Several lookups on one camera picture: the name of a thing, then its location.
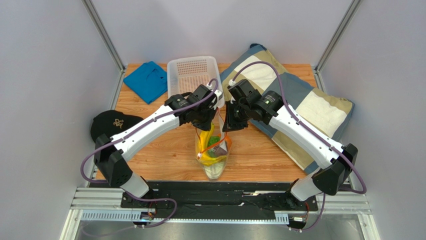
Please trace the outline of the green fake lettuce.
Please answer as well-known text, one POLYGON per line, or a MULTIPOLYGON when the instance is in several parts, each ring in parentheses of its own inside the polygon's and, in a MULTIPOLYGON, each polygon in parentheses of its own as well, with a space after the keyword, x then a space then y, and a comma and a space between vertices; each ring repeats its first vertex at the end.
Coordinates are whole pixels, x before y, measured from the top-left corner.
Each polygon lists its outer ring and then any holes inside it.
POLYGON ((207 142, 207 148, 211 149, 215 146, 216 143, 218 143, 221 140, 221 136, 220 135, 213 135, 209 138, 208 142, 207 142))

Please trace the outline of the clear zip top bag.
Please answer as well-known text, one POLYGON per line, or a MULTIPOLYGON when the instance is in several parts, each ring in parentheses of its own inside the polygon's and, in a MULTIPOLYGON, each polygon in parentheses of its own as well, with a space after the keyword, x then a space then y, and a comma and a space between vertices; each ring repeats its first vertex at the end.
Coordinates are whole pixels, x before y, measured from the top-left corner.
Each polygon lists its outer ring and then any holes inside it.
POLYGON ((223 131, 225 115, 218 109, 208 131, 195 129, 195 159, 207 178, 217 181, 223 174, 232 148, 232 140, 223 131))

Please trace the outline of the yellow fake banana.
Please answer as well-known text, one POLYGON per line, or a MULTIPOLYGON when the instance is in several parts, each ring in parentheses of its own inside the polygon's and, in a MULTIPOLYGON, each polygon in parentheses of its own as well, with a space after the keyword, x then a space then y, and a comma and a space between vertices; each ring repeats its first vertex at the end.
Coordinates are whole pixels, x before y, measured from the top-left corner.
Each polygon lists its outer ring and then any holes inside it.
POLYGON ((209 167, 219 162, 224 161, 228 155, 228 146, 226 136, 223 135, 217 128, 217 125, 212 123, 211 130, 199 130, 195 129, 196 137, 195 137, 195 158, 196 160, 202 164, 203 166, 209 167), (213 148, 208 149, 208 140, 211 136, 220 135, 221 140, 217 142, 214 147, 221 146, 222 148, 227 149, 227 155, 222 155, 219 157, 213 156, 213 148))

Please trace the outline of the purple fake passion fruit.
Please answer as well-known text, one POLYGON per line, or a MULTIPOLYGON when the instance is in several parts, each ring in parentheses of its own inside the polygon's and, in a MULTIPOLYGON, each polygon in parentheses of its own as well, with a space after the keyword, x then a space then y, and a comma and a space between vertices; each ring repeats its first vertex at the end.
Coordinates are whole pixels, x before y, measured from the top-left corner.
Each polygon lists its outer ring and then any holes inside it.
POLYGON ((223 147, 221 147, 221 146, 217 145, 217 146, 215 146, 215 147, 212 149, 212 154, 213 154, 213 157, 214 157, 214 158, 217 158, 217 157, 219 157, 219 156, 225 156, 225 155, 227 155, 227 154, 228 154, 228 151, 227 151, 227 149, 226 149, 226 148, 223 148, 223 147))

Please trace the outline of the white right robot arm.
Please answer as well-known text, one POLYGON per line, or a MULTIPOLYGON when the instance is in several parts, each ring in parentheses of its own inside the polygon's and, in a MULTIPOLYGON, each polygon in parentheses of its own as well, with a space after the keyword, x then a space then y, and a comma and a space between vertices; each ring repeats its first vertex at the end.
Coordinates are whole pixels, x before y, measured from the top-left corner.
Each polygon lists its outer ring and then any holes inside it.
POLYGON ((295 181, 289 190, 293 198, 301 202, 320 193, 334 196, 343 189, 358 154, 353 144, 342 145, 328 138, 273 90, 260 94, 247 79, 227 89, 232 100, 226 102, 223 131, 242 130, 249 120, 264 123, 293 140, 318 165, 315 172, 295 181))

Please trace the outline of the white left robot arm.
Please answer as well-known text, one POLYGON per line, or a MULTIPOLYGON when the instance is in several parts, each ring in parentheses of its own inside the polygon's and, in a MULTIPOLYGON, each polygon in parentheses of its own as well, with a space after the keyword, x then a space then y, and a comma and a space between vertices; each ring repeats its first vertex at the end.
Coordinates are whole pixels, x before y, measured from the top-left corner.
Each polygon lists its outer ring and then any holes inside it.
POLYGON ((93 162, 113 188, 121 188, 141 199, 150 190, 145 179, 128 165, 142 148, 168 131, 185 124, 207 131, 215 117, 223 92, 216 79, 198 86, 193 92, 175 94, 152 115, 123 132, 96 139, 93 162))

